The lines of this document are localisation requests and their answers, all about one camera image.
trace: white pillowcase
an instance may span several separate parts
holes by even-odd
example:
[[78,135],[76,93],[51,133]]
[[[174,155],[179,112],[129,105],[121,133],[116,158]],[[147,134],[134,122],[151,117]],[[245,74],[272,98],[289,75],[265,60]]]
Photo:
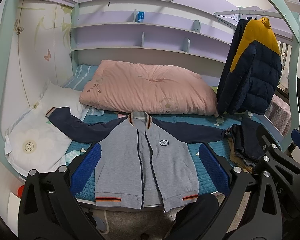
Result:
[[66,164],[65,152],[72,140],[45,117],[46,112],[53,106],[68,106],[71,114],[79,119],[87,112],[86,106],[79,102],[81,91],[62,88],[51,82],[45,87],[38,102],[6,134],[5,156],[25,177],[31,169],[44,173]]

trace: zipper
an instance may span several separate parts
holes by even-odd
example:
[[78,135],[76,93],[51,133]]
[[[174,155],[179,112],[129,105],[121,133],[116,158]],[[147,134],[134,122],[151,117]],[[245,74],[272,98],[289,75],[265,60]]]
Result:
[[142,184],[142,202],[141,202],[141,208],[143,208],[143,204],[145,201],[145,184],[143,182],[143,169],[142,169],[142,161],[141,161],[141,157],[140,157],[140,149],[139,149],[139,130],[137,129],[137,133],[138,133],[138,157],[139,157],[139,161],[140,161],[140,170],[141,170],[141,184]]
[[161,198],[161,202],[162,202],[162,205],[163,205],[163,198],[162,198],[162,194],[161,194],[161,191],[159,189],[159,186],[158,186],[158,182],[157,182],[157,179],[155,177],[155,174],[154,174],[154,169],[153,169],[153,165],[152,165],[152,156],[153,156],[153,150],[151,148],[151,145],[150,145],[150,142],[148,140],[148,137],[147,137],[147,133],[145,132],[145,136],[146,136],[146,140],[148,142],[148,147],[149,147],[149,150],[150,150],[150,166],[151,166],[151,171],[152,171],[152,176],[154,178],[154,183],[155,183],[155,186],[157,187],[157,190],[159,192],[159,195],[160,195],[160,198]]

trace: floor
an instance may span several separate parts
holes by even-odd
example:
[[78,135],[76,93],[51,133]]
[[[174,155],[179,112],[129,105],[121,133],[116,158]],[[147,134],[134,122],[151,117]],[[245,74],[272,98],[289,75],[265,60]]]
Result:
[[[228,231],[236,229],[249,199],[246,193],[242,199],[240,208]],[[217,196],[219,204],[225,196]],[[167,213],[163,211],[145,212],[114,212],[107,211],[106,216],[109,225],[109,232],[103,237],[106,240],[140,240],[142,233],[148,234],[149,240],[161,240],[170,229],[176,213],[181,208],[175,208]]]

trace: yellow and navy puffer jacket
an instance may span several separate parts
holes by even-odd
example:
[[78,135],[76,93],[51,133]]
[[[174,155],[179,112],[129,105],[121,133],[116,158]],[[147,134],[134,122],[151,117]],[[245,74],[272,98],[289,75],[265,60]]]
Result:
[[218,86],[218,113],[264,114],[279,83],[280,57],[268,18],[240,20]]

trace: gray jacket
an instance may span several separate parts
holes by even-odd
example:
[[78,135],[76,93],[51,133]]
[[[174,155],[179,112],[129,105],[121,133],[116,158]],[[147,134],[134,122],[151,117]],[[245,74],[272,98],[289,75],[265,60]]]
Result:
[[145,112],[95,124],[81,122],[69,107],[52,109],[48,117],[74,141],[100,144],[95,167],[98,206],[141,209],[163,204],[169,211],[195,202],[199,182],[187,144],[219,141],[226,134],[215,127],[159,121]]

